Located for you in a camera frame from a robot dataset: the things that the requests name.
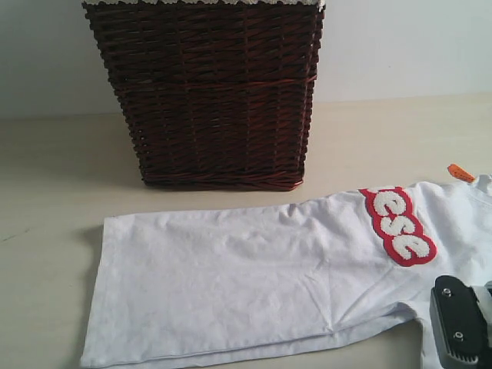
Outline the orange garment tag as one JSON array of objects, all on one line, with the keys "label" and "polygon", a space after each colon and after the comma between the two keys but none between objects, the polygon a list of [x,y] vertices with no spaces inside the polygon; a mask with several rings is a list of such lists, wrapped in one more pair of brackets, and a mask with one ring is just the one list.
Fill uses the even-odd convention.
[{"label": "orange garment tag", "polygon": [[465,171],[459,165],[450,164],[447,167],[447,171],[449,172],[449,174],[453,178],[456,178],[457,180],[464,181],[464,182],[467,182],[467,183],[472,183],[472,182],[475,181],[475,177],[472,174],[470,174],[467,171]]}]

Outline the dark brown wicker basket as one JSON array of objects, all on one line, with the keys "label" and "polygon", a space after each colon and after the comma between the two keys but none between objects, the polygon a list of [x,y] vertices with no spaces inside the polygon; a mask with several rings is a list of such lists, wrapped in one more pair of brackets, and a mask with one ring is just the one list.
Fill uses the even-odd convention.
[{"label": "dark brown wicker basket", "polygon": [[81,5],[146,185],[301,184],[325,7]]}]

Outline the beige lace basket liner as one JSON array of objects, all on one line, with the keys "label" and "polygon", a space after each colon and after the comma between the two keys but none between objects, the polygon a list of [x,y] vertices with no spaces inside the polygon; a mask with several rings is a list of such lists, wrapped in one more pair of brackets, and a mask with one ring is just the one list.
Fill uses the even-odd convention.
[{"label": "beige lace basket liner", "polygon": [[257,5],[257,4],[267,4],[267,5],[306,5],[314,6],[318,11],[321,11],[326,6],[325,0],[81,0],[83,5],[136,5],[138,3],[157,5],[176,5],[179,2],[189,4],[189,5]]}]

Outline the white t-shirt red lettering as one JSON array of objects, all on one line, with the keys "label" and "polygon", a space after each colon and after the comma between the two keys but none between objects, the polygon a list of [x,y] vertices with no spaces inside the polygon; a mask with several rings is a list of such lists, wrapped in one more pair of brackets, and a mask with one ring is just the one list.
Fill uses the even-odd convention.
[{"label": "white t-shirt red lettering", "polygon": [[183,368],[343,347],[407,321],[439,365],[442,274],[491,279],[491,177],[105,219],[81,365]]}]

